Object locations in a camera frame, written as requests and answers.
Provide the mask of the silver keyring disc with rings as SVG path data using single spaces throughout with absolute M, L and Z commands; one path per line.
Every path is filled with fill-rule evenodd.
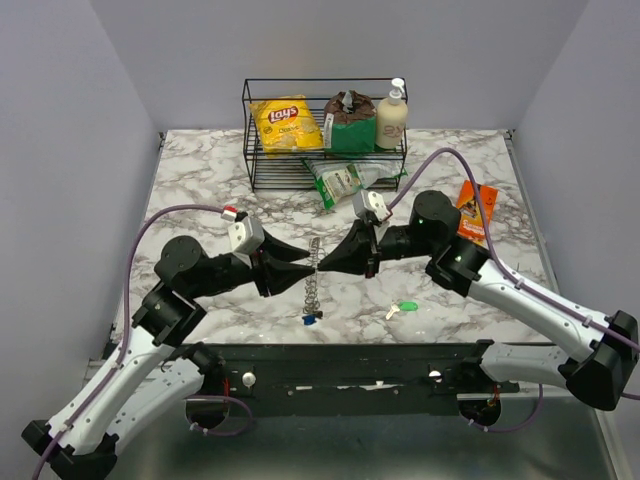
M 312 237 L 309 241 L 309 266 L 313 269 L 311 276 L 305 279 L 305 297 L 303 312 L 305 316 L 314 316 L 319 319 L 323 316 L 318 298 L 318 273 L 317 265 L 320 261 L 321 239 Z

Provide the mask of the blue key tag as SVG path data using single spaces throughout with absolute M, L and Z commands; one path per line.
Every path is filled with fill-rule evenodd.
M 302 317 L 302 320 L 305 326 L 311 326 L 319 320 L 319 317 L 315 314 L 307 314 Z

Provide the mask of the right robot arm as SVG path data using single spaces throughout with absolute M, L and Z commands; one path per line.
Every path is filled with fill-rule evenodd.
M 633 316 L 586 308 L 508 268 L 458 234 L 461 214 L 439 191 L 419 193 L 404 226 L 389 224 L 391 212 L 373 191 L 357 194 L 354 210 L 351 229 L 319 270 L 372 278 L 383 261 L 427 257 L 425 272 L 439 287 L 493 306 L 549 339 L 541 346 L 489 345 L 461 365 L 467 389 L 525 381 L 564 388 L 599 410 L 616 408 L 639 359 Z

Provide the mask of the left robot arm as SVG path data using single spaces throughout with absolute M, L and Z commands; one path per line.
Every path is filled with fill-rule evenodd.
M 313 274 L 309 252 L 275 239 L 252 219 L 229 228 L 231 250 L 210 257 L 193 237 L 178 236 L 154 267 L 158 283 L 144 297 L 122 340 L 70 403 L 48 420 L 34 420 L 25 442 L 61 479 L 104 479 L 127 440 L 161 411 L 195 393 L 214 393 L 222 372 L 196 346 L 167 375 L 142 383 L 204 319 L 198 304 L 253 283 L 263 297 L 278 295 Z

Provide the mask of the green white snack bag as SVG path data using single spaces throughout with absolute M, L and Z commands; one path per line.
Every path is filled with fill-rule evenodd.
M 397 160 L 312 160 L 302 164 L 311 173 L 325 210 L 331 210 L 340 200 L 368 189 L 378 180 L 398 180 L 407 174 L 402 161 Z

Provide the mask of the orange razor box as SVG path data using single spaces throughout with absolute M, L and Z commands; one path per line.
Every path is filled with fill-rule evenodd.
M 493 210 L 499 191 L 493 187 L 486 185 L 478 185 L 480 199 L 475 197 L 472 184 L 469 180 L 465 180 L 461 186 L 456 206 L 461 213 L 458 233 L 472 240 L 478 245 L 484 245 L 486 234 L 480 213 L 480 206 L 484 207 L 486 224 L 489 225 L 492 219 Z

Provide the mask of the green brown paper bag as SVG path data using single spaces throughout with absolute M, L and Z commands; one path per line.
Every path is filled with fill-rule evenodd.
M 375 147 L 376 107 L 355 90 L 341 91 L 324 106 L 323 142 L 329 153 L 362 155 Z

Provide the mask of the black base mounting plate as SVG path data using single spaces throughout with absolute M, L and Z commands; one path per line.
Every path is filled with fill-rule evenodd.
M 204 395 L 229 392 L 257 417 L 457 415 L 458 398 L 516 393 L 480 368 L 489 342 L 184 345 L 205 367 Z

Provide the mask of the yellow Lays chips bag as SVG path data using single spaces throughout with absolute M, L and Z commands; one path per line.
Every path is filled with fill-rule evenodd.
M 249 108 L 267 155 L 324 148 L 322 130 L 304 95 L 253 102 Z

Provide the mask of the cream lotion pump bottle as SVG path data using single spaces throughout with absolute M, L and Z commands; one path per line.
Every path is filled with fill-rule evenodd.
M 375 144 L 383 150 L 396 148 L 402 140 L 408 117 L 405 80 L 391 80 L 391 90 L 377 107 Z

